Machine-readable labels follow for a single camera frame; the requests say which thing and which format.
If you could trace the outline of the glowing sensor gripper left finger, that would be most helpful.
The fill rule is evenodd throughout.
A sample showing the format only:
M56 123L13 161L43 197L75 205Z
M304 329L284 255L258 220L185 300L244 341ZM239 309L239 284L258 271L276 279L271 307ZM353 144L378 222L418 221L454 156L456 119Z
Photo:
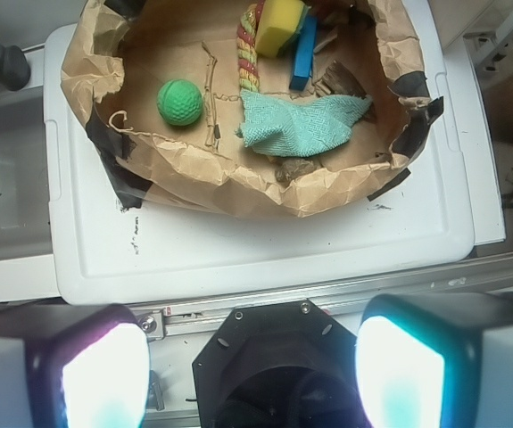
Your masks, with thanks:
M0 304L0 427L138 427L150 358L120 304Z

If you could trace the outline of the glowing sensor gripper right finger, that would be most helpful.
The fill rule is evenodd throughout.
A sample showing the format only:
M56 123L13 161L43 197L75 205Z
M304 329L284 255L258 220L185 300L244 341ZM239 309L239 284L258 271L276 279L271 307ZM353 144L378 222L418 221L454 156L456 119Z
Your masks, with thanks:
M513 427L513 292L377 295L355 371L375 427Z

